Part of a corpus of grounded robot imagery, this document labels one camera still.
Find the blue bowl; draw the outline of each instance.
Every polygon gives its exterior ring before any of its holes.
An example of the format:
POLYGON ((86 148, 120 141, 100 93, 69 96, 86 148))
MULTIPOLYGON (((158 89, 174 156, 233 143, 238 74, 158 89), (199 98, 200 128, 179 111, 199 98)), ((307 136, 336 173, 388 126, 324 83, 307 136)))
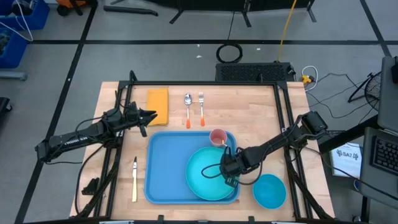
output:
POLYGON ((272 174, 264 174, 253 185, 256 202, 267 209, 278 209, 286 200, 286 187, 283 181, 272 174))

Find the knife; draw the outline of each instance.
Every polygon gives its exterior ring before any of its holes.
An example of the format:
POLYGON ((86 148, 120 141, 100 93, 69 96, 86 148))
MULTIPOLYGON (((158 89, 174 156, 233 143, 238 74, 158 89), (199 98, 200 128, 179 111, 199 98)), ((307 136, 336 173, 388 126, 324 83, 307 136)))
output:
POLYGON ((132 202, 137 201, 137 156, 134 158, 134 163, 132 165, 132 202))

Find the wooden table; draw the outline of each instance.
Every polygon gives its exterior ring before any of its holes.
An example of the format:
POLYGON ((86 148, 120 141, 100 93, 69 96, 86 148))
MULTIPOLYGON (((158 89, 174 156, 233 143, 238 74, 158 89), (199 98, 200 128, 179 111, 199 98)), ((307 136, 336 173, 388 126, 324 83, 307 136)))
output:
MULTIPOLYGON (((104 82, 99 93, 95 116, 101 116, 104 111, 114 107, 114 92, 118 87, 117 82, 104 82)), ((302 83, 288 83, 289 96, 294 117, 309 111, 307 97, 302 83)), ((146 171, 147 145, 150 137, 157 131, 186 131, 187 108, 183 101, 186 93, 191 93, 193 103, 190 106, 191 131, 212 130, 221 128, 231 132, 238 146, 258 146, 274 136, 280 134, 275 96, 271 86, 134 86, 132 101, 136 101, 138 107, 146 109, 147 90, 169 89, 169 124, 166 126, 154 126, 147 128, 148 138, 143 138, 138 128, 132 128, 125 132, 121 163, 119 166, 116 193, 113 203, 112 219, 130 220, 156 220, 158 215, 164 215, 165 220, 213 220, 213 221, 246 221, 248 216, 254 216, 256 221, 294 220, 292 199, 290 196, 289 180, 285 167, 283 150, 278 150, 269 156, 264 162, 263 174, 274 174, 281 178, 287 187, 287 199, 278 210, 266 210, 256 203, 252 196, 252 186, 241 186, 239 198, 229 205, 154 205, 148 202, 144 196, 144 178, 146 171), (206 126, 200 126, 200 104, 198 92, 204 92, 204 113, 206 126), (132 163, 137 156, 138 196, 137 202, 131 202, 132 198, 132 163)), ((280 91, 282 107, 285 113, 283 93, 280 91)), ((86 148, 85 159, 99 145, 86 148)), ((309 147, 318 149, 316 141, 310 141, 309 147)), ((80 190, 88 185, 95 177, 101 176, 104 158, 103 149, 93 156, 85 166, 81 179, 80 190)), ((328 186, 323 171, 320 156, 309 150, 303 150, 303 167, 307 178, 309 191, 324 210, 334 217, 328 186)), ((244 182, 250 182, 257 176, 255 170, 250 174, 241 176, 244 182)), ((297 188, 297 195, 301 209, 301 216, 305 217, 304 203, 301 191, 297 188)), ((108 194, 105 194, 101 214, 105 214, 108 194)), ((88 203, 91 196, 79 193, 78 206, 81 209, 88 203)), ((72 206, 71 215, 75 214, 72 206)))

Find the white paper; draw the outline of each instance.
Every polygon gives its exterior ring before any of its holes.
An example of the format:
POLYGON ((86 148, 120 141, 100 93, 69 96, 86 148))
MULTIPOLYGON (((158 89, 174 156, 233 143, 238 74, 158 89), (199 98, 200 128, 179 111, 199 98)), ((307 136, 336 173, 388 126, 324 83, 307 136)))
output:
MULTIPOLYGON (((331 164, 333 167, 341 169, 350 175, 359 178, 361 175, 362 155, 359 144, 348 143, 330 152, 331 164)), ((333 169, 333 175, 347 177, 346 174, 333 169)))

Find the spoon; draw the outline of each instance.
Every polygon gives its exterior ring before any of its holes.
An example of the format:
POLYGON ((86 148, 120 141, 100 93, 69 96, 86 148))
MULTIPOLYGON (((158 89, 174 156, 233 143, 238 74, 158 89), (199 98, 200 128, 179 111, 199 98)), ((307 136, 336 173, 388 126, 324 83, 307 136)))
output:
POLYGON ((185 94, 184 101, 187 106, 187 128, 191 128, 191 122, 189 121, 189 105, 192 103, 192 98, 189 93, 185 94))

